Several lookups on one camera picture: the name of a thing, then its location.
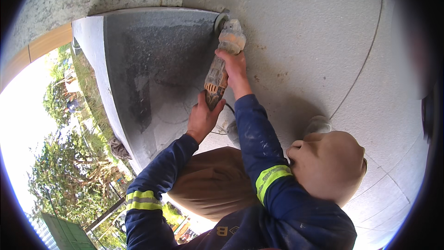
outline hand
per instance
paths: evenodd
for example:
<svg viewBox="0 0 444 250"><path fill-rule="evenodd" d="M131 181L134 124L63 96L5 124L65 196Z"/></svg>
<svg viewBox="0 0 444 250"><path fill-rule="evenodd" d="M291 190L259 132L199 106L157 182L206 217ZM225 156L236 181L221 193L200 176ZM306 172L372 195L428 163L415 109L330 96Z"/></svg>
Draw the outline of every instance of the hand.
<svg viewBox="0 0 444 250"><path fill-rule="evenodd" d="M247 63L244 52L231 55L225 50L216 49L217 56L225 60L225 70L228 74L228 85L233 89L235 99L252 94L247 79Z"/></svg>
<svg viewBox="0 0 444 250"><path fill-rule="evenodd" d="M186 134L194 138L198 144L202 143L208 133L214 129L225 102L225 99L220 100L214 110L210 111L205 102L205 90L200 92L197 95L197 104L191 109Z"/></svg>

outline sky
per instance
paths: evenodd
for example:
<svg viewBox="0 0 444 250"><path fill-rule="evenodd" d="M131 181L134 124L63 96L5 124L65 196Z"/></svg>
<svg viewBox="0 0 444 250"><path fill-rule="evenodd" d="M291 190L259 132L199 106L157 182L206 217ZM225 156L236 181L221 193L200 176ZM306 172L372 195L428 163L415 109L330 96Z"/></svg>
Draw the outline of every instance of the sky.
<svg viewBox="0 0 444 250"><path fill-rule="evenodd" d="M24 212L30 213L34 197L28 192L28 175L40 153L45 136L57 130L56 122L46 113L42 101L49 75L53 50L27 66L0 94L0 147L12 187Z"/></svg>

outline navy blue long-sleeve shirt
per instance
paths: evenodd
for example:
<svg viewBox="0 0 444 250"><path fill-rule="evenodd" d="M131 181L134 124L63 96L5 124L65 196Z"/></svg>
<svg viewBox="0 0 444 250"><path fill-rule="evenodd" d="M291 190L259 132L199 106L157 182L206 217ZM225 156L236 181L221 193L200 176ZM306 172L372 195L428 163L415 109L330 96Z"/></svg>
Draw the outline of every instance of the navy blue long-sleeve shirt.
<svg viewBox="0 0 444 250"><path fill-rule="evenodd" d="M254 94L234 105L242 160L262 205L222 218L210 231L178 245L162 216L161 194L198 149L183 135L135 178L127 191L128 249L352 249L356 231L333 202L310 196L291 174L266 111Z"/></svg>

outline person's left hand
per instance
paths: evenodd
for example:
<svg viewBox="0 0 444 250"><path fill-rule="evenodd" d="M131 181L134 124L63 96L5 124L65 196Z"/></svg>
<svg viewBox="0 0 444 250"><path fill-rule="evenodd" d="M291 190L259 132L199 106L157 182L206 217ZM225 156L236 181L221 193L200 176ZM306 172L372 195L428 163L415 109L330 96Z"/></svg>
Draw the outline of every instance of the person's left hand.
<svg viewBox="0 0 444 250"><path fill-rule="evenodd" d="M205 102L205 90L197 95L197 104L191 109L188 119L186 134L194 138L198 144L214 129L220 112L223 110L226 100L218 102L213 111L210 111Z"/></svg>

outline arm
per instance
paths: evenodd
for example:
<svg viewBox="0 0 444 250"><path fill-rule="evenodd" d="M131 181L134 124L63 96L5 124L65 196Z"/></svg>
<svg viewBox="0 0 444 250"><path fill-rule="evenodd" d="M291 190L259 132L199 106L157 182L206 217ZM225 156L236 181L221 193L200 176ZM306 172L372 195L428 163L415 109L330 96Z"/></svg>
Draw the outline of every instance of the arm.
<svg viewBox="0 0 444 250"><path fill-rule="evenodd" d="M210 112L205 92L192 108L186 134L172 142L134 179L126 192L127 249L170 249L177 245L162 213L161 194L169 191L205 136L216 125L225 100Z"/></svg>
<svg viewBox="0 0 444 250"><path fill-rule="evenodd" d="M312 197L292 175L267 113L251 91L243 54L220 50L216 54L225 60L236 98L242 160L261 203L271 216L291 225L314 245L351 249L356 232L350 218L335 203Z"/></svg>

